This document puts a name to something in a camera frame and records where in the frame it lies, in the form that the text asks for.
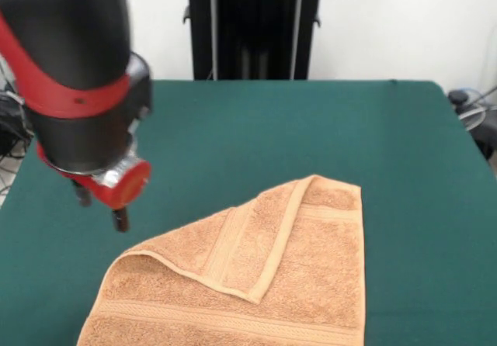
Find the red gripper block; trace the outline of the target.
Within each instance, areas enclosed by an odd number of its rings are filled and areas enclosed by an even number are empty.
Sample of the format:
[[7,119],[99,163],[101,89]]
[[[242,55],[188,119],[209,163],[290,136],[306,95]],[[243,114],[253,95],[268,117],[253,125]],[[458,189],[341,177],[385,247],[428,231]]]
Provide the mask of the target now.
[[151,164],[137,155],[136,142],[113,167],[91,175],[67,173],[54,167],[40,144],[36,146],[36,153],[50,168],[71,180],[80,206],[90,206],[94,196],[112,209],[113,223],[118,232],[130,229],[126,206],[141,194],[151,176]]

